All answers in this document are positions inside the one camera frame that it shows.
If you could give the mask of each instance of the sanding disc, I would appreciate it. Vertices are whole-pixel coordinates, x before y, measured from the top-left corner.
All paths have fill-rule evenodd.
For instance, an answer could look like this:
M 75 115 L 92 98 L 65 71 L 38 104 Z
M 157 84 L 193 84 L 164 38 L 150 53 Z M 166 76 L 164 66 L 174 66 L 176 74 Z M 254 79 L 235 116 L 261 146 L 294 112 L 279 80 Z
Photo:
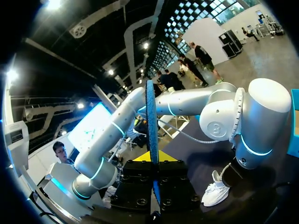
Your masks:
M 148 128 L 148 150 L 150 151 L 150 159 L 153 164 L 159 164 L 158 151 L 158 126 L 155 91 L 152 80 L 148 80 L 145 86 L 145 105 L 146 105 L 146 120 Z

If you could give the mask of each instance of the black metal block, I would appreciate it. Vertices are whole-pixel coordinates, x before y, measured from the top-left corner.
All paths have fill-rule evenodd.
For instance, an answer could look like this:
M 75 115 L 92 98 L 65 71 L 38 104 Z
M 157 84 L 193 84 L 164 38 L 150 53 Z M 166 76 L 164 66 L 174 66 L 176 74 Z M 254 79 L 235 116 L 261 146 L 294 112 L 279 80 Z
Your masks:
M 152 176 L 151 166 L 151 162 L 128 160 L 122 169 L 122 173 L 127 176 Z
M 111 206 L 121 210 L 150 213 L 152 184 L 121 182 L 112 195 Z
M 200 206 L 200 197 L 196 195 L 187 177 L 187 171 L 183 161 L 159 163 L 162 213 L 192 210 Z
M 159 176 L 187 176 L 188 168 L 182 160 L 159 162 Z

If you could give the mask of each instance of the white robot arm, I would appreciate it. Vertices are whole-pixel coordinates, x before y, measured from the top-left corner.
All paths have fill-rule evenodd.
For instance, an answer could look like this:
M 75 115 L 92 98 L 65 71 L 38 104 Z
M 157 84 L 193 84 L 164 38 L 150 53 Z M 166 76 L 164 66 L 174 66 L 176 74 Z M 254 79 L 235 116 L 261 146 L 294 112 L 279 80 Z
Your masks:
M 75 167 L 81 174 L 72 189 L 81 199 L 90 198 L 115 181 L 116 168 L 102 156 L 124 135 L 137 112 L 143 112 L 143 94 L 143 88 L 135 89 L 113 113 L 109 125 L 91 147 L 78 155 Z M 253 80 L 248 93 L 230 83 L 221 83 L 156 98 L 157 115 L 200 115 L 202 131 L 213 140 L 224 141 L 241 134 L 236 158 L 246 169 L 256 168 L 270 154 L 290 107 L 288 91 L 265 78 Z

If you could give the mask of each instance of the display screen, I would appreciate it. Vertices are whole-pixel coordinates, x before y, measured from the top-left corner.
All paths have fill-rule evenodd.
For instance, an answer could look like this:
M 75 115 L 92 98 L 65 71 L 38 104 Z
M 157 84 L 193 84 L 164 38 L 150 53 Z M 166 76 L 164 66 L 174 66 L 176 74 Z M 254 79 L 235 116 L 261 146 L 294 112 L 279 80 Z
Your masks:
M 68 135 L 70 142 L 79 152 L 84 151 L 101 134 L 110 116 L 111 113 L 102 103 L 97 104 Z

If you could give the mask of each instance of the shoe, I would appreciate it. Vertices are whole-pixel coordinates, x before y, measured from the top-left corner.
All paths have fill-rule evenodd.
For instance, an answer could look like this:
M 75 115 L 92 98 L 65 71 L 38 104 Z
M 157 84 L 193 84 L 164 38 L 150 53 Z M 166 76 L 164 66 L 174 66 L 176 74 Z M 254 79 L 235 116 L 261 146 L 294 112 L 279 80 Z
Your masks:
M 229 187 L 224 185 L 216 170 L 213 171 L 212 177 L 214 183 L 209 184 L 201 199 L 206 207 L 217 205 L 228 197 Z
M 204 87 L 204 88 L 207 87 L 208 85 L 209 85 L 209 83 L 203 83 L 203 84 L 201 84 L 201 86 Z
M 217 80 L 216 84 L 222 83 L 223 82 L 223 78 Z

